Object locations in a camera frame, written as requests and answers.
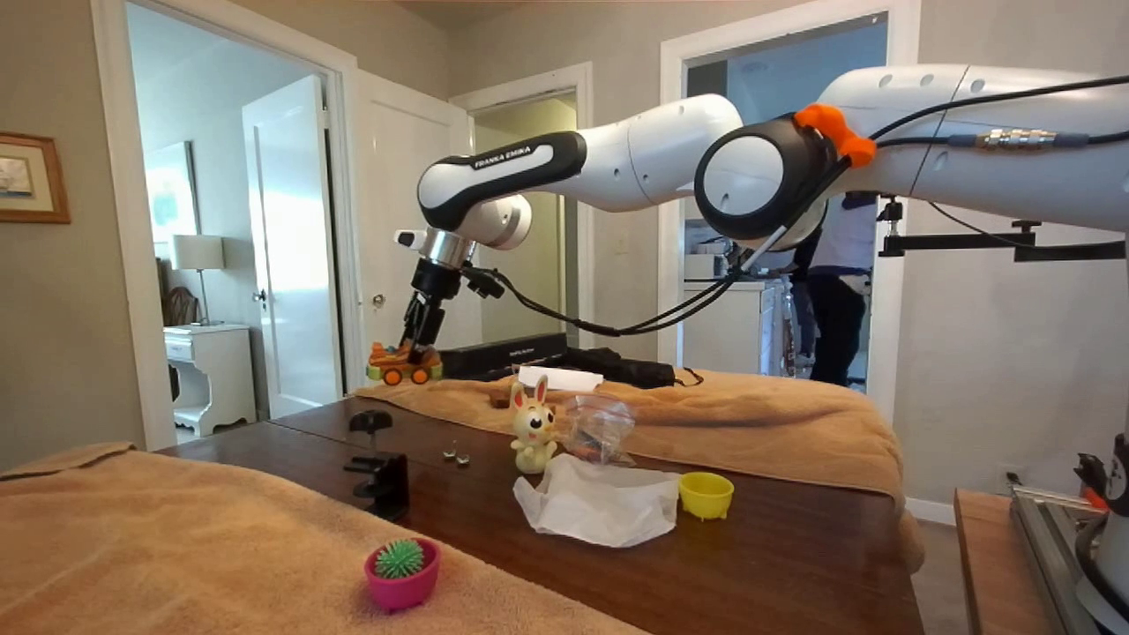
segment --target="picture frame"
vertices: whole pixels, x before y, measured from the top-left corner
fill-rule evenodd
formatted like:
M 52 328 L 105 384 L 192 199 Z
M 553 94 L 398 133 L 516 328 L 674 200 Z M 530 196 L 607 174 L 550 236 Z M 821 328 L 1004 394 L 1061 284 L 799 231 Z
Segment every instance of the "picture frame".
M 0 131 L 0 221 L 70 221 L 64 167 L 52 138 Z
M 155 253 L 173 253 L 173 236 L 199 233 L 193 146 L 173 140 L 146 153 L 146 190 Z

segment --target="yellow bowl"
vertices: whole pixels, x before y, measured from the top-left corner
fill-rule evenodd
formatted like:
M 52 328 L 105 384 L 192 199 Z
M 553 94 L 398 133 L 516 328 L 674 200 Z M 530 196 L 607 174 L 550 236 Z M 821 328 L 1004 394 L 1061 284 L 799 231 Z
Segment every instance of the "yellow bowl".
M 726 519 L 733 481 L 720 472 L 686 472 L 678 485 L 681 507 L 699 519 Z

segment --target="wall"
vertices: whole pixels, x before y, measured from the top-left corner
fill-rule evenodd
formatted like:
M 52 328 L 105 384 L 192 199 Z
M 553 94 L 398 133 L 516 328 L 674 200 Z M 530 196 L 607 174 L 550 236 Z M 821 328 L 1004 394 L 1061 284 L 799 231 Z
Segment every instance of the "wall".
M 236 0 L 271 23 L 349 49 L 357 63 L 427 94 L 451 94 L 449 34 L 392 0 Z
M 70 226 L 0 226 L 0 467 L 141 441 L 88 0 L 0 5 L 0 131 L 52 138 Z
M 1129 5 L 927 0 L 921 62 L 1126 76 Z M 1010 231 L 1010 220 L 967 220 Z M 927 209 L 914 209 L 911 226 L 957 231 Z M 1101 233 L 1051 226 L 1044 236 L 1073 244 Z M 1111 455 L 1126 424 L 1126 261 L 911 253 L 905 272 L 898 431 L 911 492 L 931 501 L 951 501 L 952 485 L 1004 492 L 1006 471 L 1038 487 L 1077 492 L 1077 451 Z

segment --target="person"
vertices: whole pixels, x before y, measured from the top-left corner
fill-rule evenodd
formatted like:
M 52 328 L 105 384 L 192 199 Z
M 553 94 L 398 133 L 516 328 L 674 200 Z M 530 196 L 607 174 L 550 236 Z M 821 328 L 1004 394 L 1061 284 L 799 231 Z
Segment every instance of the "person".
M 876 265 L 876 209 L 873 190 L 847 190 L 831 200 L 821 226 L 799 246 L 796 287 L 817 326 L 811 383 L 850 384 Z

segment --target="robotic arm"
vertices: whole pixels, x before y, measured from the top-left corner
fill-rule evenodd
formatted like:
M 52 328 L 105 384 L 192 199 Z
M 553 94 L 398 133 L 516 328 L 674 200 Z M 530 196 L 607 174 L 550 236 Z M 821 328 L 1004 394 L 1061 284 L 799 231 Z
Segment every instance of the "robotic arm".
M 699 94 L 611 129 L 436 164 L 422 177 L 431 233 L 398 348 L 422 361 L 422 348 L 436 347 L 443 303 L 458 294 L 472 244 L 522 244 L 522 190 L 557 190 L 607 211 L 696 196 L 720 233 L 767 239 L 784 231 L 776 246 L 804 239 L 821 221 L 831 190 L 1129 231 L 1126 83 L 1004 67 L 873 67 L 843 76 L 820 104 L 838 105 L 843 120 L 779 116 L 741 129 L 726 100 Z

